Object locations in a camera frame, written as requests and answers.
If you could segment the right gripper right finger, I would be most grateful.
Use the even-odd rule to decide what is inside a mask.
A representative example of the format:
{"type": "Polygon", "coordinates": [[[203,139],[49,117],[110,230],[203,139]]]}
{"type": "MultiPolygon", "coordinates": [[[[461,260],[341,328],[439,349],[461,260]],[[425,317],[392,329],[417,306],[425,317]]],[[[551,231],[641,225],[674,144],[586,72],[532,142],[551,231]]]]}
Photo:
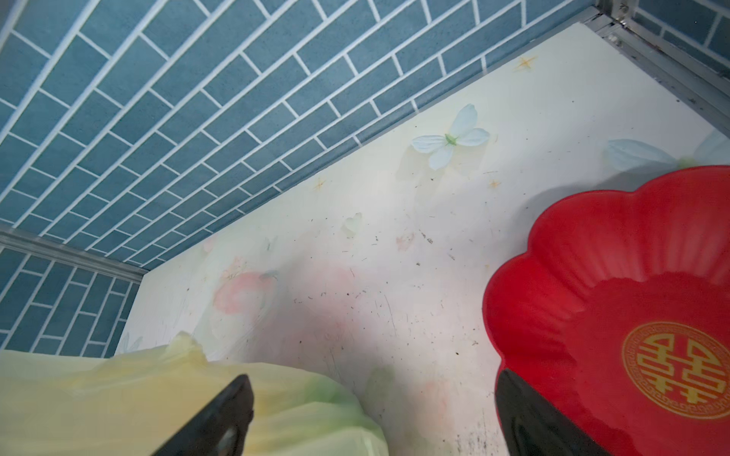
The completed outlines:
{"type": "Polygon", "coordinates": [[[502,370],[495,404],[509,454],[518,456],[608,456],[519,375],[502,370]]]}

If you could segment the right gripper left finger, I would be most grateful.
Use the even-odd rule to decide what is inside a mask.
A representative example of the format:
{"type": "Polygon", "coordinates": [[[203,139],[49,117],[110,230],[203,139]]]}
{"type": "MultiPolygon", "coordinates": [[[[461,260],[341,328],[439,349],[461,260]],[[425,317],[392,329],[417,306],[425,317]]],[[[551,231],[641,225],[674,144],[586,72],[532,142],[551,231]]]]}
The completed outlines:
{"type": "Polygon", "coordinates": [[[237,376],[214,399],[160,446],[154,456],[243,454],[254,418],[254,393],[247,375],[237,376]]]}

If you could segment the red flower-shaped plastic plate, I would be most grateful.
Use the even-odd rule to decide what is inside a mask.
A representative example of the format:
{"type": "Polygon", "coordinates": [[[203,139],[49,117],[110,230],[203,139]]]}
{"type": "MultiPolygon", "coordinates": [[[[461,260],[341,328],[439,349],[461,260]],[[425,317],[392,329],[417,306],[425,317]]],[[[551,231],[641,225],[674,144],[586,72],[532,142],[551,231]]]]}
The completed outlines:
{"type": "Polygon", "coordinates": [[[729,169],[576,194],[483,298],[519,375],[608,455],[729,451],[729,169]]]}

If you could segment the yellowish plastic fruit-print bag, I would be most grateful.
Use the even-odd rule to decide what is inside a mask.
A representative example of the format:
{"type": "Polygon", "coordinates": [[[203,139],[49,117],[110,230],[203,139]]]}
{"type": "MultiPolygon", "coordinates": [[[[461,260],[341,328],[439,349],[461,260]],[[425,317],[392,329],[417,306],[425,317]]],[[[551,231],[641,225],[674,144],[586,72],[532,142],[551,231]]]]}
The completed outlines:
{"type": "Polygon", "coordinates": [[[357,397],[313,372],[210,361],[182,332],[165,346],[109,359],[4,351],[5,455],[149,455],[238,376],[249,378],[247,455],[385,455],[357,397]]]}

